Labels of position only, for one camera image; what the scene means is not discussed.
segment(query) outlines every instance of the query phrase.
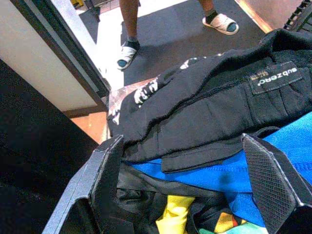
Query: leg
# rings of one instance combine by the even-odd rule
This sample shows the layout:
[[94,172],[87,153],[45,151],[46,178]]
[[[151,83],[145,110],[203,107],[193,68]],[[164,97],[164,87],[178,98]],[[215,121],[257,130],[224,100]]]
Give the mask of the leg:
[[119,5],[128,36],[136,38],[138,0],[119,0]]
[[[203,10],[205,11],[206,18],[203,19],[203,24],[212,28],[217,29],[219,32],[222,32],[227,35],[232,35],[238,32],[238,25],[235,21],[231,20],[227,16],[223,14],[218,14],[214,8],[213,0],[199,0]],[[220,23],[224,23],[224,27],[220,28]]]
[[137,40],[138,0],[119,0],[119,5],[128,32],[128,38],[122,46],[121,55],[117,61],[117,68],[124,70],[129,67],[140,49],[140,43]]

